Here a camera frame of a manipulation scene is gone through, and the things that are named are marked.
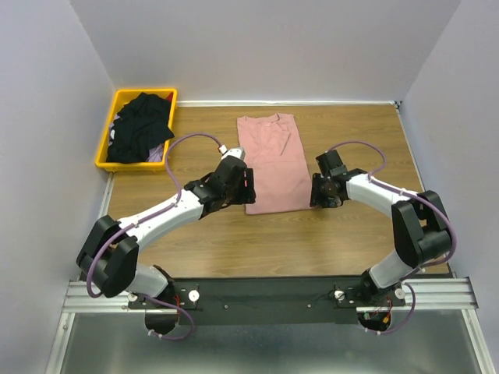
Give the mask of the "pink t shirt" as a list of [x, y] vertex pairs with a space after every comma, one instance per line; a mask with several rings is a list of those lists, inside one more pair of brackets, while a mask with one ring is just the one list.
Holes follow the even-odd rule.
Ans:
[[312, 181], [293, 115], [241, 117], [236, 121], [245, 162], [253, 169], [255, 202], [246, 214], [286, 213], [310, 208]]

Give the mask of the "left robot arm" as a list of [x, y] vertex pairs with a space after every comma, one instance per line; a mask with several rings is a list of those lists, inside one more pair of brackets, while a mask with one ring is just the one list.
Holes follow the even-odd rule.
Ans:
[[113, 298], [127, 291], [157, 308], [167, 306], [174, 298], [174, 281], [161, 267], [139, 263], [140, 251], [176, 228], [255, 199], [251, 168], [219, 164], [149, 210], [117, 221], [108, 215], [99, 218], [76, 259], [87, 277], [89, 296]]

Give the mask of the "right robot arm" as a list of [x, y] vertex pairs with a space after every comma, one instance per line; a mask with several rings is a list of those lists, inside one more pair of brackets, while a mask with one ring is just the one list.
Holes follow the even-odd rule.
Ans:
[[347, 200], [363, 203], [391, 218], [395, 247], [363, 272], [353, 288], [355, 300], [376, 305], [399, 281], [424, 267], [444, 262], [444, 255], [455, 252], [455, 231], [439, 195], [433, 191], [400, 189], [361, 169], [337, 175], [313, 174], [313, 208], [337, 208]]

